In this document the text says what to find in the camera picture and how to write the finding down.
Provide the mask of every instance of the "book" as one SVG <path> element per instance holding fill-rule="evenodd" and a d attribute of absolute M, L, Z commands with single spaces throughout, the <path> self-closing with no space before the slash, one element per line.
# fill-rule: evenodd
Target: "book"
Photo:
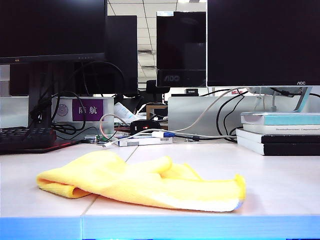
<path fill-rule="evenodd" d="M 260 134 L 236 129 L 236 135 L 261 144 L 320 144 L 320 135 Z"/>
<path fill-rule="evenodd" d="M 141 145 L 154 145 L 154 144 L 172 144 L 174 142 L 173 137 L 153 137 L 151 135 L 138 135 L 133 138 L 128 138 L 125 140 L 120 140 L 122 138 L 127 138 L 128 136 L 117 136 L 113 138 L 113 141 L 119 147 L 127 146 L 141 146 Z"/>
<path fill-rule="evenodd" d="M 258 134 L 320 135 L 320 125 L 243 124 L 243 129 Z"/>
<path fill-rule="evenodd" d="M 255 125 L 320 125 L 318 112 L 242 112 L 241 123 Z"/>
<path fill-rule="evenodd" d="M 319 156 L 320 143 L 259 143 L 237 137 L 238 145 L 265 156 Z"/>

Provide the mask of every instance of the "desk surface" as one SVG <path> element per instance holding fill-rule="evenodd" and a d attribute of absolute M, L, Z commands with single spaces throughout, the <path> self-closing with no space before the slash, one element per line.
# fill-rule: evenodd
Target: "desk surface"
<path fill-rule="evenodd" d="M 129 164 L 168 155 L 207 180 L 243 175 L 246 200 L 230 213 L 148 207 L 94 194 L 67 199 L 38 189 L 38 173 L 95 150 L 101 147 L 79 144 L 44 154 L 0 155 L 0 239 L 320 237 L 320 156 L 262 156 L 217 142 L 110 149 Z"/>

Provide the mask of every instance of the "keyboard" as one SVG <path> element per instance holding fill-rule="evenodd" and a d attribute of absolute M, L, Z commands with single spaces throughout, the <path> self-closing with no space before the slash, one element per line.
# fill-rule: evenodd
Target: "keyboard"
<path fill-rule="evenodd" d="M 2 128 L 0 129 L 0 152 L 50 148 L 56 139 L 56 131 L 52 128 Z"/>

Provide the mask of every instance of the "light blue book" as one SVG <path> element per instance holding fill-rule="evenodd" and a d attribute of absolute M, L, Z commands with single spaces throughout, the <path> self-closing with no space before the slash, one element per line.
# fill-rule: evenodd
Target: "light blue book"
<path fill-rule="evenodd" d="M 253 125 L 320 125 L 320 113 L 242 112 L 241 123 Z"/>

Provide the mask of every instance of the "cloth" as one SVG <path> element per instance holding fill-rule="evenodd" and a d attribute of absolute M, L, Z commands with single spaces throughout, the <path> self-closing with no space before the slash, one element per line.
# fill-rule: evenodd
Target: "cloth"
<path fill-rule="evenodd" d="M 91 193 L 118 201 L 168 209 L 229 212 L 245 200 L 242 176 L 203 180 L 189 165 L 168 156 L 136 164 L 100 150 L 36 177 L 40 189 L 66 198 Z"/>

